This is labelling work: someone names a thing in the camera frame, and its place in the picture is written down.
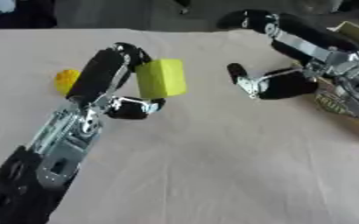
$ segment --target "yellow ball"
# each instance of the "yellow ball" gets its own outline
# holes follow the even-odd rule
[[[67,93],[71,90],[74,83],[80,76],[80,72],[73,69],[67,69],[60,73],[57,73],[54,79],[54,85],[57,90],[63,95],[67,95]]]

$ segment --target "robotic hand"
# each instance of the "robotic hand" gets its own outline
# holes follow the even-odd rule
[[[48,222],[100,136],[100,116],[145,119],[164,106],[164,99],[114,95],[136,66],[149,61],[146,52],[125,43],[102,50],[89,61],[68,93],[67,104],[0,167],[1,224]]]
[[[252,98],[277,100],[314,93],[317,78],[330,80],[339,101],[359,116],[359,42],[289,14],[242,10],[220,19],[221,29],[243,28],[266,34],[271,46],[300,63],[251,79],[239,64],[228,66],[233,82]]]

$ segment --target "table surface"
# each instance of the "table surface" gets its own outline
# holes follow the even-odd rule
[[[0,31],[0,164],[63,102],[53,76],[114,42],[183,59],[188,93],[145,121],[104,118],[51,223],[359,224],[359,128],[234,87],[230,62],[254,75],[289,63],[252,31]],[[138,96],[134,79],[121,95]]]

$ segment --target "floor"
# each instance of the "floor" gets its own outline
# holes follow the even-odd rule
[[[245,8],[290,12],[327,26],[335,26],[344,20],[359,24],[359,10],[312,15],[301,9],[303,1],[321,0],[194,0],[186,15],[179,14],[180,6],[172,0],[58,0],[56,13],[59,28],[129,28],[163,32],[211,32],[219,17]]]

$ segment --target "yellow foam cube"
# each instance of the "yellow foam cube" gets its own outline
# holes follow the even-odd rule
[[[136,68],[140,96],[159,99],[187,91],[180,59],[157,59]]]

